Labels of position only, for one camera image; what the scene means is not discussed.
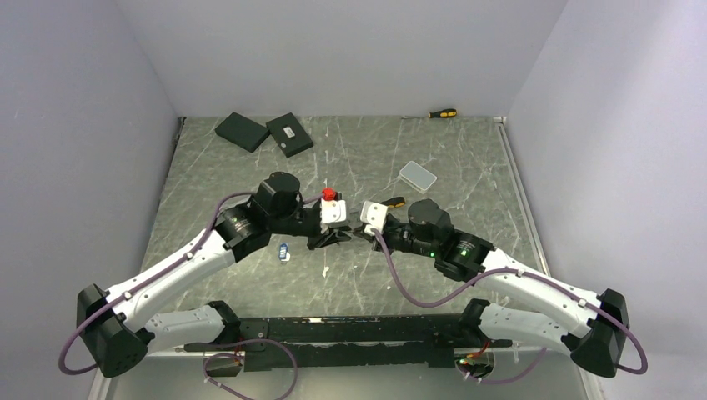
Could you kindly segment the blue key tag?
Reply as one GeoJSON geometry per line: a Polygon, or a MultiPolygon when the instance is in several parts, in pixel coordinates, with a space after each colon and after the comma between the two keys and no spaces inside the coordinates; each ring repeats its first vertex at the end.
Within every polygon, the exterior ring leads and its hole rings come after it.
{"type": "Polygon", "coordinates": [[[289,246],[287,243],[281,243],[278,249],[278,260],[281,263],[288,263],[291,258],[289,246]]]}

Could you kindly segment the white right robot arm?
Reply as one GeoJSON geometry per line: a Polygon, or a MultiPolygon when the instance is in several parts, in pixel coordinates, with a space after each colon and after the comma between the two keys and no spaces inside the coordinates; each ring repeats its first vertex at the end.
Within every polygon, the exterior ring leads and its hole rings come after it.
{"type": "Polygon", "coordinates": [[[449,214],[431,199],[414,202],[403,222],[389,206],[366,201],[354,234],[384,254],[396,286],[421,308],[436,308],[470,287],[492,290],[520,301],[519,311],[488,301],[472,300],[459,323],[465,343],[493,340],[532,343],[567,355],[575,365],[603,378],[630,367],[620,359],[634,343],[624,295],[611,288],[602,293],[561,282],[528,267],[481,237],[454,227],[449,214]],[[410,295],[394,266],[394,252],[433,260],[434,267],[461,287],[440,300],[422,302],[410,295]]]}

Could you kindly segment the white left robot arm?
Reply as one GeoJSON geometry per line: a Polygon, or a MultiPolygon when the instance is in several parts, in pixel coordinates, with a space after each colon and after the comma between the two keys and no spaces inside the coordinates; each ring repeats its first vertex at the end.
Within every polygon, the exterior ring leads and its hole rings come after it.
{"type": "Polygon", "coordinates": [[[77,295],[77,328],[64,345],[59,367],[66,374],[68,349],[81,339],[106,378],[134,368],[150,353],[182,344],[232,348],[240,320],[224,301],[187,312],[161,313],[177,295],[210,275],[266,247],[272,236],[306,238],[310,250],[350,239],[347,204],[340,192],[325,188],[303,198],[300,182],[274,172],[254,192],[236,192],[219,201],[197,237],[148,270],[102,289],[90,284],[77,295]]]}

